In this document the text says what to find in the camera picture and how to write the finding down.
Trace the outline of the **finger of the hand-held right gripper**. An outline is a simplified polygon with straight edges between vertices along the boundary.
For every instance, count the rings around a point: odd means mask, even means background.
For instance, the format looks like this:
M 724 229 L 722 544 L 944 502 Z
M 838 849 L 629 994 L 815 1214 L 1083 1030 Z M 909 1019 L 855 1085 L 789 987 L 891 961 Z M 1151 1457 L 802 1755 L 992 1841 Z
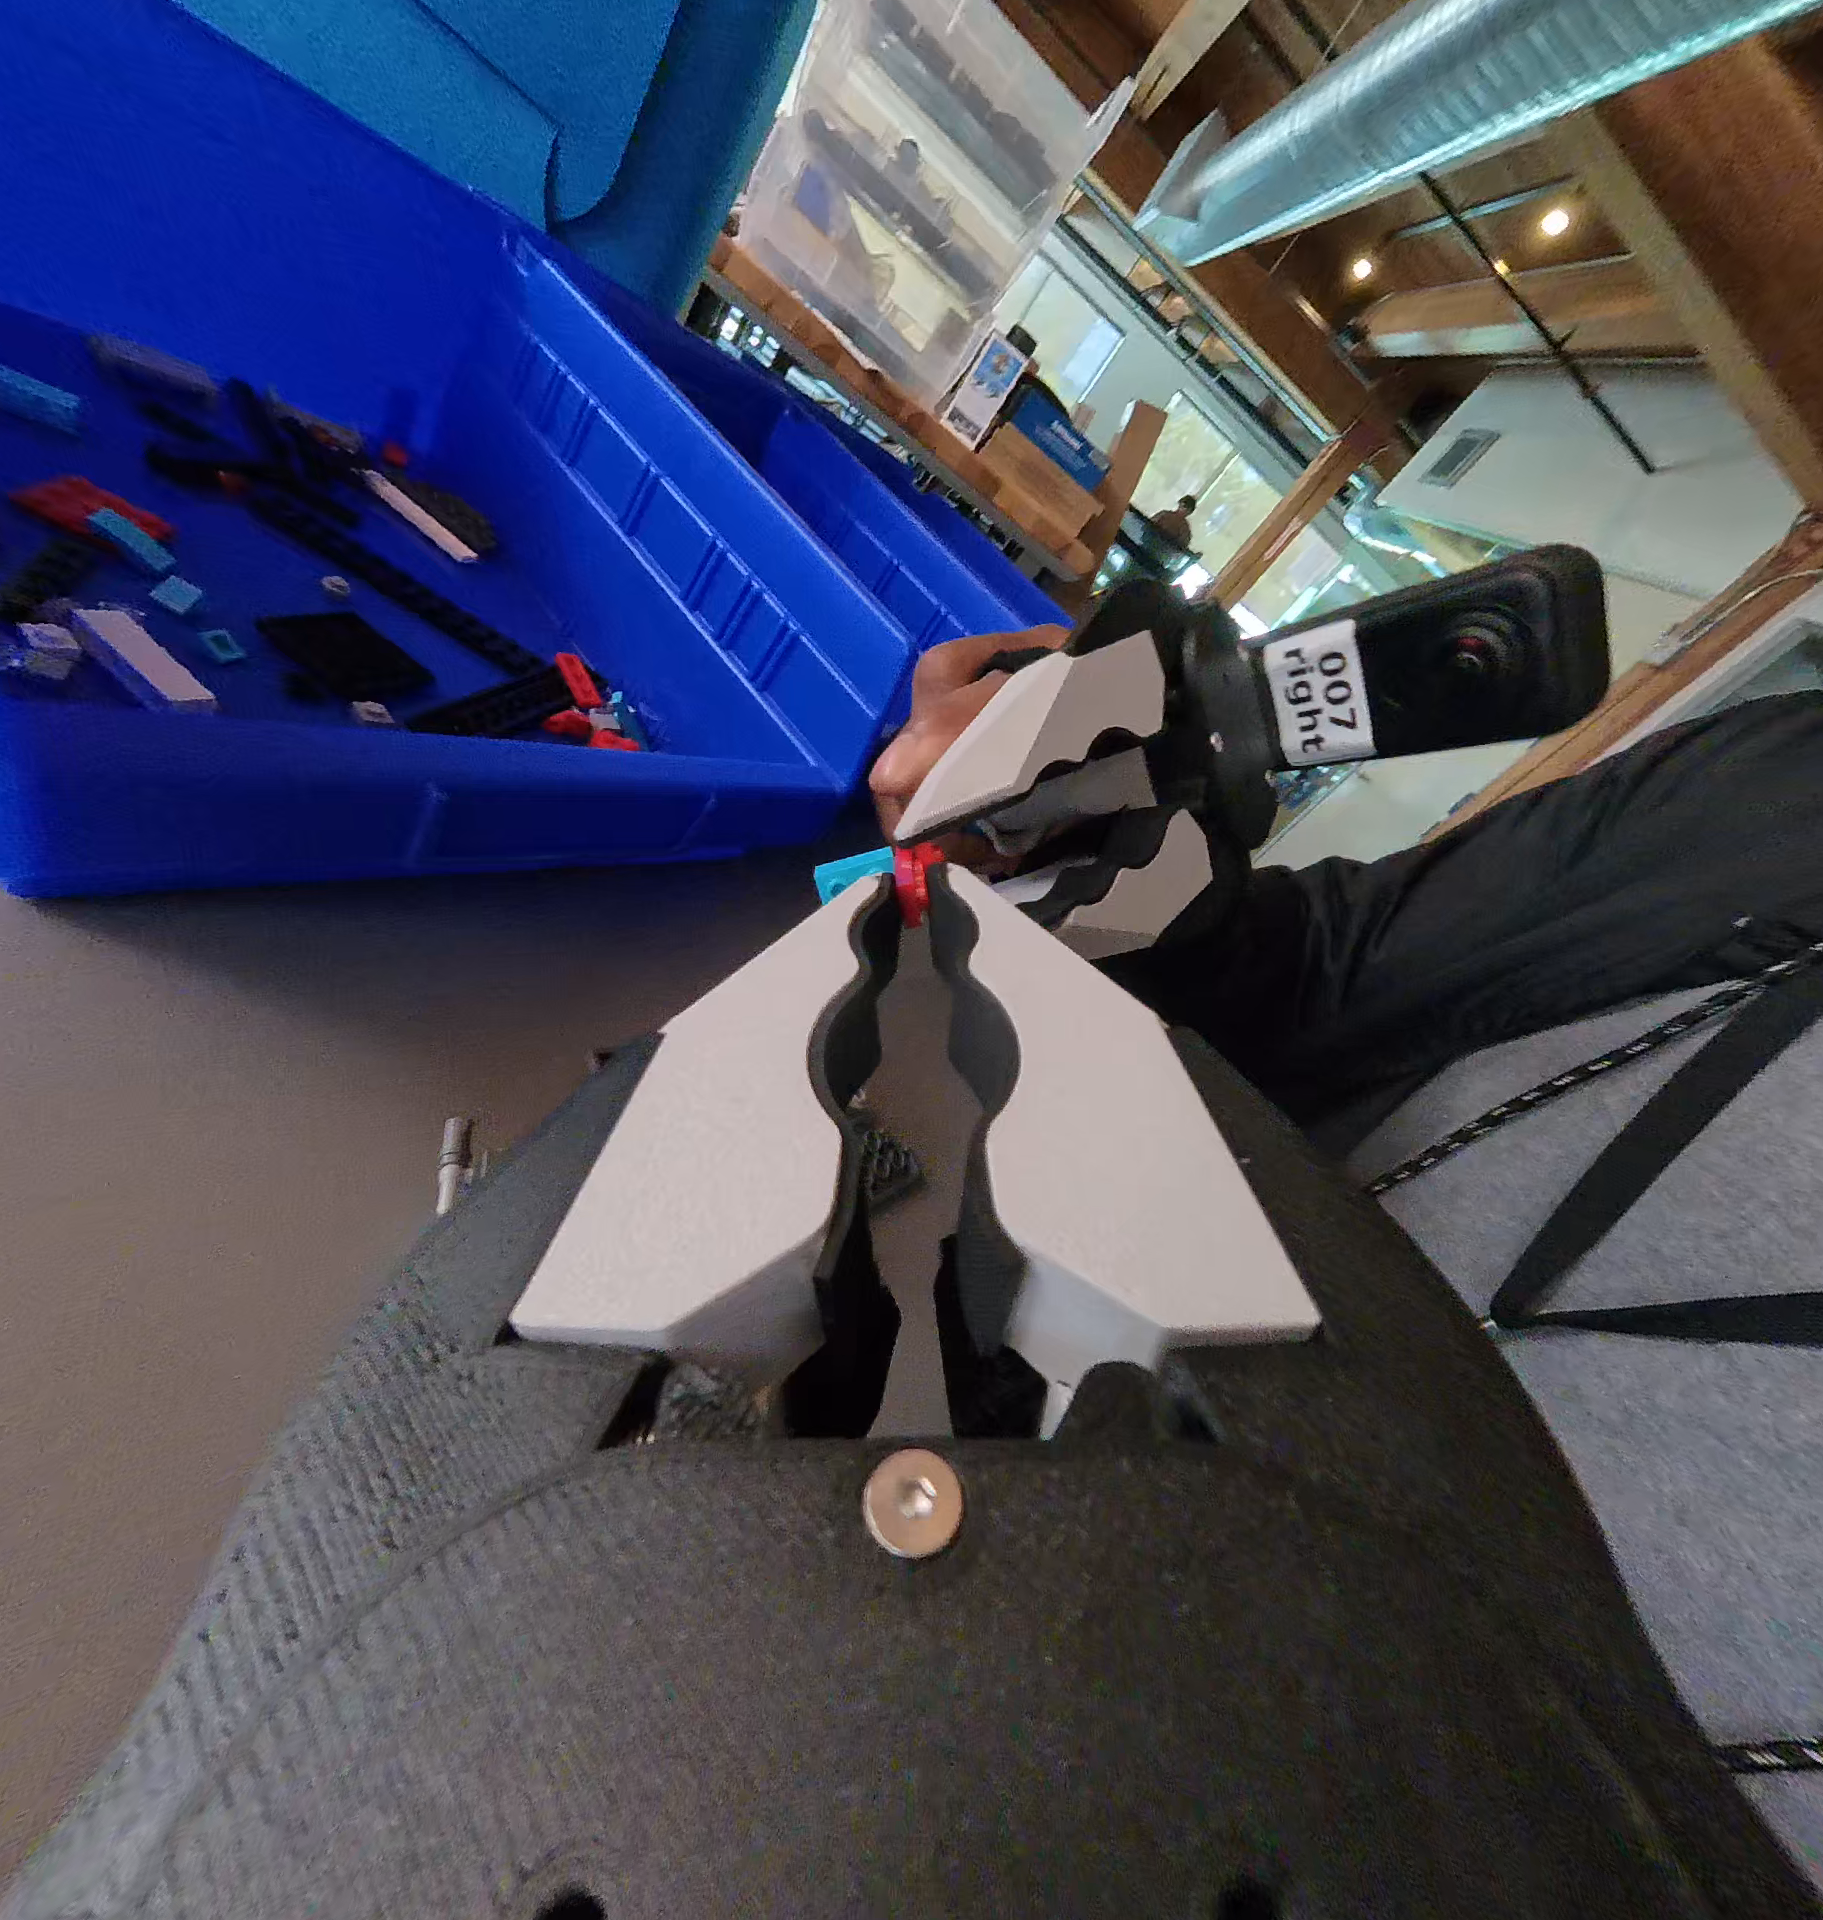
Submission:
M 1210 886 L 1210 845 L 1170 803 L 1114 812 L 1092 838 L 1051 845 L 1051 853 L 992 894 L 1089 961 L 1158 946 Z
M 1151 630 L 1128 630 L 1083 654 L 1073 644 L 1046 651 L 1007 668 L 986 706 L 946 739 L 891 838 L 925 845 L 969 830 L 1158 734 L 1163 654 Z

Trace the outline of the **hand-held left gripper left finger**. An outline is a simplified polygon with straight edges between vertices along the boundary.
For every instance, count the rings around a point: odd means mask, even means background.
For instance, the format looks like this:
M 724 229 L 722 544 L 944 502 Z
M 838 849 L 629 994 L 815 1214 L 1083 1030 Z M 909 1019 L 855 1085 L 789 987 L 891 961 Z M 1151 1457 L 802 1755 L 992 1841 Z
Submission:
M 789 1433 L 866 1438 L 899 1307 L 851 1103 L 881 1067 L 894 967 L 899 900 L 838 894 L 670 1019 L 509 1334 L 704 1363 L 768 1386 Z

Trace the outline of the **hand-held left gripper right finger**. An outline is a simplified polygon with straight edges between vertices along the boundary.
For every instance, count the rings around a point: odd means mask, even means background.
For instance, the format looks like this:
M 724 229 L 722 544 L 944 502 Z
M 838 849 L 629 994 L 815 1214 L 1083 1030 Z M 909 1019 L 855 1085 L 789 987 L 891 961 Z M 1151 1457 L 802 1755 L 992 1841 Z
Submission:
M 1321 1312 L 1167 1028 L 986 885 L 930 885 L 925 930 L 976 1103 L 960 1313 L 974 1355 L 1041 1379 L 1036 1433 L 1102 1363 L 1310 1339 Z

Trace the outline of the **blue plastic bin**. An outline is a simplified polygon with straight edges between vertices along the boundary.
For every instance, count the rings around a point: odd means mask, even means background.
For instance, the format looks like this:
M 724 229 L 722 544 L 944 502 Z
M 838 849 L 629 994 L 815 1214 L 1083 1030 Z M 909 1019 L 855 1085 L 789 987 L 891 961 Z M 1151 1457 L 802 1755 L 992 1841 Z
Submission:
M 177 6 L 0 6 L 0 331 L 244 378 L 465 498 L 650 755 L 0 692 L 20 900 L 729 859 L 815 838 L 909 638 L 542 256 Z
M 588 256 L 542 240 L 542 256 L 743 457 L 801 527 L 851 573 L 909 654 L 954 636 L 1069 627 L 1036 579 L 944 492 L 775 372 L 646 307 Z

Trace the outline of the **person's right forearm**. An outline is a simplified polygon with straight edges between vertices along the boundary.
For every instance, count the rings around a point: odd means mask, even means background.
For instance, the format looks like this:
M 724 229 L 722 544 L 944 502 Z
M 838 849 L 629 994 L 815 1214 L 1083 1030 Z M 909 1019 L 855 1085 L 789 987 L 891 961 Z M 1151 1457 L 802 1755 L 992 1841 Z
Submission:
M 1102 972 L 1340 1136 L 1452 1060 L 1823 943 L 1823 697 L 1647 734 L 1375 861 L 1261 866 Z

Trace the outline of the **grey desk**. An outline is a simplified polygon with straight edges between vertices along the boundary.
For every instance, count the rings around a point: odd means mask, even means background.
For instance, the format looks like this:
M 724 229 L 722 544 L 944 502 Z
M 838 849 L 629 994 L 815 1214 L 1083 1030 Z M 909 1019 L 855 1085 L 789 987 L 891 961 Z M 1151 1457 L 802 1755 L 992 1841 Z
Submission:
M 170 1659 L 281 1416 L 422 1237 L 815 902 L 698 866 L 0 894 L 0 1892 Z

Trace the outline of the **person's right hand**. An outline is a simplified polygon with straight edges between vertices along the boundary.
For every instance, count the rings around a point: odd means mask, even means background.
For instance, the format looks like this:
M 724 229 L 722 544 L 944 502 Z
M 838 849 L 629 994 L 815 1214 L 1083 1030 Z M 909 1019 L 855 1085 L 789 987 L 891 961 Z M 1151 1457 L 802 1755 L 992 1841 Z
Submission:
M 899 819 L 914 803 L 920 785 L 1007 682 L 1002 668 L 992 668 L 992 658 L 1062 644 L 1069 627 L 954 636 L 914 666 L 909 714 L 899 734 L 886 739 L 871 771 L 871 797 L 886 845 L 899 845 Z

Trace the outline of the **brown cardboard box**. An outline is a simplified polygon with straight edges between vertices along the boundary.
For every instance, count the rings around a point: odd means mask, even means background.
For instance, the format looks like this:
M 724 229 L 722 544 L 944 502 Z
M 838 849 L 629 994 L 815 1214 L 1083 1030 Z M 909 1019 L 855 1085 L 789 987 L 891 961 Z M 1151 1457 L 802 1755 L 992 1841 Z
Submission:
M 1163 442 L 1163 427 L 1163 409 L 1130 401 L 1092 492 L 1076 484 L 1012 421 L 992 434 L 976 460 L 992 476 L 992 506 L 1022 533 L 1022 543 L 1062 560 L 1069 574 L 1089 574 L 1107 554 L 1122 513 L 1130 506 L 1130 492 Z

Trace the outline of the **blue cardboard box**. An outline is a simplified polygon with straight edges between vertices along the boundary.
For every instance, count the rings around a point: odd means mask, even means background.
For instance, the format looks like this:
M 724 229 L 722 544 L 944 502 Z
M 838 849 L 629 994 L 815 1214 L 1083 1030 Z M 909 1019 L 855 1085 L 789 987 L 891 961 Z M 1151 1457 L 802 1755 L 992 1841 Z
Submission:
M 1032 372 L 1016 372 L 1012 390 L 1002 396 L 992 434 L 1002 427 L 1012 427 L 1026 448 L 1062 468 L 1083 492 L 1095 492 L 1114 471 L 1114 457 L 1095 451 L 1083 427 L 1073 427 L 1062 401 Z

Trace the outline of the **small picture card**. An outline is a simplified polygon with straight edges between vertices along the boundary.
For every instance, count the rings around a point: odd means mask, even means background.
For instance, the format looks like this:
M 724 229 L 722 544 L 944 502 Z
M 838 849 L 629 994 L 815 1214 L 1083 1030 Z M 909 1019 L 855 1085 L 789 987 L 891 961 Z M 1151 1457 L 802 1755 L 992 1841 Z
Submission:
M 1032 384 L 1036 384 L 1032 331 L 1026 326 L 986 331 L 974 365 L 960 378 L 960 386 L 944 401 L 944 434 L 976 451 Z

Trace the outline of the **clear plastic drawer stack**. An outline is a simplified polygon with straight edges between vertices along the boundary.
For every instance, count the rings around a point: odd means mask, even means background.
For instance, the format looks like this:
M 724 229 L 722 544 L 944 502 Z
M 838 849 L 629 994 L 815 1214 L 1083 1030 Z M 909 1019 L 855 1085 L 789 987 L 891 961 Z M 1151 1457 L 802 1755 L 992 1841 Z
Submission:
M 938 413 L 1130 86 L 1089 107 L 986 0 L 830 0 L 734 244 Z

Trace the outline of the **grey sweatshirt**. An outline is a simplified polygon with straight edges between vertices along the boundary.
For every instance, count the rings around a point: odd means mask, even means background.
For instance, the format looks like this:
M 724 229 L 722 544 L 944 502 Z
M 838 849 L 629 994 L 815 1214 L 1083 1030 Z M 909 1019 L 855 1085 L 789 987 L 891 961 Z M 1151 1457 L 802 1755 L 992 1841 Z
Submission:
M 1823 956 L 1498 1043 L 1338 1144 L 1538 1404 L 1823 1895 Z

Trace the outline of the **pile of mixed toy bricks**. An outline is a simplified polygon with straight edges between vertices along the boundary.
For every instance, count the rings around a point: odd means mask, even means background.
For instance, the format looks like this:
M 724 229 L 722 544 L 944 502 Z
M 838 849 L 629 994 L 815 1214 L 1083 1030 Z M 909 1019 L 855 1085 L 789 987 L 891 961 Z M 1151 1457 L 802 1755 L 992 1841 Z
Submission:
M 119 608 L 205 711 L 650 755 L 629 684 L 465 498 L 266 386 L 106 331 L 0 331 L 0 692 L 147 711 Z

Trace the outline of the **silver ventilation duct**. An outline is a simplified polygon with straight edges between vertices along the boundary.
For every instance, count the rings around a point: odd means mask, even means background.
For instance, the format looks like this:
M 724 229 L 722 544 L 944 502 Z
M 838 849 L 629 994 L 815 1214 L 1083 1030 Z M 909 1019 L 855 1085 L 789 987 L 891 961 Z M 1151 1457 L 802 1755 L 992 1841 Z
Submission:
M 1432 0 L 1293 97 L 1195 122 L 1130 229 L 1184 269 L 1382 202 L 1544 122 L 1823 11 L 1819 0 Z

